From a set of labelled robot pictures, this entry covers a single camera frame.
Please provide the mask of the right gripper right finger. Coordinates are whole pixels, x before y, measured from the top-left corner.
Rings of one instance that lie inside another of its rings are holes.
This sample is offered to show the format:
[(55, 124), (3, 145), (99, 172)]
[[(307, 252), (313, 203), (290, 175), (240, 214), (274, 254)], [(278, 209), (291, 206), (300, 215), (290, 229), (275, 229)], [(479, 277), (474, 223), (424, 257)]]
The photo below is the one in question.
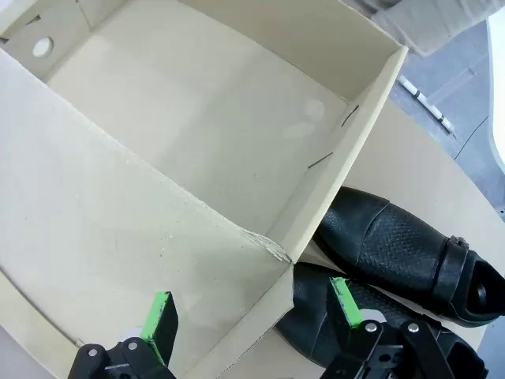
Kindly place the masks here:
[(450, 367), (428, 324), (408, 320), (397, 328), (365, 320), (345, 280), (327, 285), (327, 315), (339, 353), (323, 379), (450, 379)]

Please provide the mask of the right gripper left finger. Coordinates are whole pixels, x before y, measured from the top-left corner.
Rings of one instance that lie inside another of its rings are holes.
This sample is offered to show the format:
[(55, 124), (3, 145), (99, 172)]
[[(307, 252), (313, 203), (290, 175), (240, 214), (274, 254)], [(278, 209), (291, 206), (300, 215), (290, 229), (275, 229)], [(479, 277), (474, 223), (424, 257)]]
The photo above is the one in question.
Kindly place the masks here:
[(68, 379), (176, 379), (168, 365), (178, 331), (178, 313), (169, 291), (155, 295), (139, 336), (107, 350), (85, 344), (77, 351)]

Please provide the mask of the black leather shoe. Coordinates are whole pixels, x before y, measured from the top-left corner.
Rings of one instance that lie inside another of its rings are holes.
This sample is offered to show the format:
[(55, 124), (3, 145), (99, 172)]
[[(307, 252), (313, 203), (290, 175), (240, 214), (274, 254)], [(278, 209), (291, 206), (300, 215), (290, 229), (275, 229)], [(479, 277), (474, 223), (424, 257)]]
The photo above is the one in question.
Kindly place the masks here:
[(450, 367), (450, 379), (487, 379), (488, 369), (477, 352), (438, 321), (407, 308), (368, 284), (323, 266), (299, 263), (294, 266), (294, 307), (277, 323), (284, 339), (324, 371), (339, 353), (335, 331), (327, 315), (327, 285), (343, 279), (365, 320), (386, 323), (393, 328), (420, 319), (426, 322)]
[(464, 238), (389, 200), (342, 187), (314, 240), (340, 269), (465, 327), (505, 316), (505, 278)]

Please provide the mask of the cardboard shoe box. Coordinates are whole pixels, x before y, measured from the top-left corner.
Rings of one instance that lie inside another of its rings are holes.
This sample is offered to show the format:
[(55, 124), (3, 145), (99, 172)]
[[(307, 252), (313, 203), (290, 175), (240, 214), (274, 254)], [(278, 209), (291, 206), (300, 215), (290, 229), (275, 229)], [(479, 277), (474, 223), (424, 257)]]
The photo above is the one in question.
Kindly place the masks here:
[(405, 56), (340, 0), (0, 0), (0, 325), (64, 378), (170, 291), (232, 377)]

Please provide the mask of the person's left forearm beige sleeve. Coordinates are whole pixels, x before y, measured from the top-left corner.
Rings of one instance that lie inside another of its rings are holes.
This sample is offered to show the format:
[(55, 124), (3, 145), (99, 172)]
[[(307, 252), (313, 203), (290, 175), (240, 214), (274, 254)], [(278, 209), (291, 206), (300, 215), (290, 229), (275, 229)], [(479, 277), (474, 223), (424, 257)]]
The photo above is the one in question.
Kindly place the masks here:
[(371, 19), (413, 53), (428, 56), (503, 7), (502, 0), (399, 0)]

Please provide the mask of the white black-banded floor strip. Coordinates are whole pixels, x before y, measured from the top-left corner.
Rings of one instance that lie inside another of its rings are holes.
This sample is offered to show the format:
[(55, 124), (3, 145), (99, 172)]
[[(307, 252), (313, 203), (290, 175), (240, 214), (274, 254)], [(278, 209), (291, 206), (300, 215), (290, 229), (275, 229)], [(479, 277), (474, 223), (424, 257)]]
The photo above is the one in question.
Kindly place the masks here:
[(453, 124), (445, 117), (445, 115), (434, 105), (430, 104), (428, 102), (428, 99), (426, 96), (419, 90), (418, 87), (416, 87), (414, 84), (412, 84), (406, 77), (403, 75), (399, 75), (397, 78), (397, 82), (406, 90), (410, 93), (410, 95), (418, 102), (420, 103), (431, 115), (433, 118), (435, 118), (438, 123), (449, 133), (453, 134), (454, 133), (454, 126)]

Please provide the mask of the white round-cornered table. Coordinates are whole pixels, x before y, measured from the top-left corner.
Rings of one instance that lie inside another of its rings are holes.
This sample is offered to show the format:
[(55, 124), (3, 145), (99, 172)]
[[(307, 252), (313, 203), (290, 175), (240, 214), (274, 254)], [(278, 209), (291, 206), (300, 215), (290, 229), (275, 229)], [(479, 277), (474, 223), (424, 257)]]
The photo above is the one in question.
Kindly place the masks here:
[(505, 7), (487, 19), (490, 65), (490, 147), (505, 175)]

